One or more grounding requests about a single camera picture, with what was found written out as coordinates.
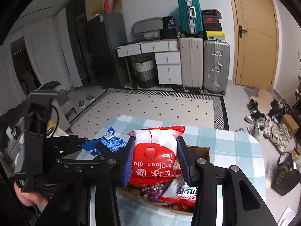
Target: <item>doorway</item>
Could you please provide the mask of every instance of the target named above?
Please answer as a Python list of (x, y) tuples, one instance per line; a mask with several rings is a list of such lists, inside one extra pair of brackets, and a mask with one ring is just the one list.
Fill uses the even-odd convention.
[(36, 90), (41, 84), (33, 71), (28, 58), (24, 37), (11, 43), (11, 55), (15, 72), (19, 83), (27, 96), (31, 91)]
[(272, 89), (278, 58), (273, 0), (231, 0), (235, 27), (234, 83)]

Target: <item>teal suitcase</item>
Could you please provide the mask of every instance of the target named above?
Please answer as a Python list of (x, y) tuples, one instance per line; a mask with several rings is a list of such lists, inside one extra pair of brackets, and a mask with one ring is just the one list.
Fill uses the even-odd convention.
[(203, 37), (203, 19), (199, 0), (178, 0), (184, 34)]

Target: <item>human hand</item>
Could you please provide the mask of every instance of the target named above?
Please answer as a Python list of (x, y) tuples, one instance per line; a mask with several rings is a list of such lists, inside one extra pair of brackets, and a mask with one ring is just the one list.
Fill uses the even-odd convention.
[(30, 192), (30, 193), (21, 192), (21, 188), (18, 187), (16, 182), (14, 183), (14, 188), (19, 201), (23, 205), (33, 206), (33, 204), (36, 204), (42, 207), (47, 206), (48, 200), (44, 196), (42, 196), (40, 192)]

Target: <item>wooden door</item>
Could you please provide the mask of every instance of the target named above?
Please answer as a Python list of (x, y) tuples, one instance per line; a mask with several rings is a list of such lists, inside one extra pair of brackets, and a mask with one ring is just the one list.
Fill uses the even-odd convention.
[(235, 83), (271, 90), (276, 69), (277, 24), (272, 0), (235, 0), (238, 62)]

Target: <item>cable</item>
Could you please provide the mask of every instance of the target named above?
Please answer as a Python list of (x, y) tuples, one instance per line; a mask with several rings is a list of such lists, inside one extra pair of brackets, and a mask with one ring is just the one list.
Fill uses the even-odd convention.
[[(58, 109), (55, 107), (55, 106), (53, 106), (53, 105), (51, 105), (51, 108), (53, 108), (53, 109), (55, 109), (55, 111), (56, 111), (56, 113), (57, 113), (57, 115), (58, 115)], [(53, 133), (51, 134), (51, 138), (53, 137), (53, 135), (55, 134), (55, 132), (56, 132), (56, 130), (57, 130), (57, 128), (58, 128), (58, 121), (57, 121), (57, 123), (56, 123), (56, 125), (55, 125), (55, 129), (53, 130)]]

